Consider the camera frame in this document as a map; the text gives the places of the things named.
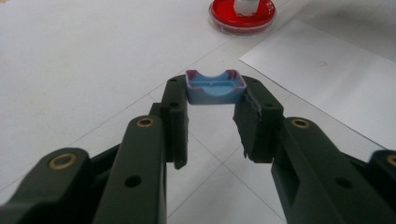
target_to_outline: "black plastic part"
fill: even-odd
[[[154,104],[150,114],[158,113]],[[173,77],[166,83],[160,104],[160,118],[163,120],[165,155],[167,162],[173,162],[176,169],[187,163],[188,125],[186,78]]]
[[[133,119],[93,223],[166,223],[164,165],[161,120],[155,116]]]
[[[288,223],[396,223],[396,215],[312,121],[287,118],[272,169]]]
[[[259,80],[243,77],[247,90],[235,105],[233,120],[241,136],[244,153],[254,162],[271,163],[283,106]]]
[[[366,178],[396,212],[396,152],[375,152],[366,167]]]
[[[67,156],[50,168],[52,159]],[[63,148],[43,157],[23,179],[8,203],[0,207],[0,223],[76,223],[82,204],[80,198],[88,191],[92,173],[88,154],[79,148]]]

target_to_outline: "blue plastic block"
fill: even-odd
[[[227,70],[216,77],[206,77],[196,70],[187,70],[187,98],[191,105],[227,105],[238,103],[247,84],[236,70]]]

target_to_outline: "paper sheet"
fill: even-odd
[[[379,145],[396,148],[396,63],[300,21],[241,61]]]

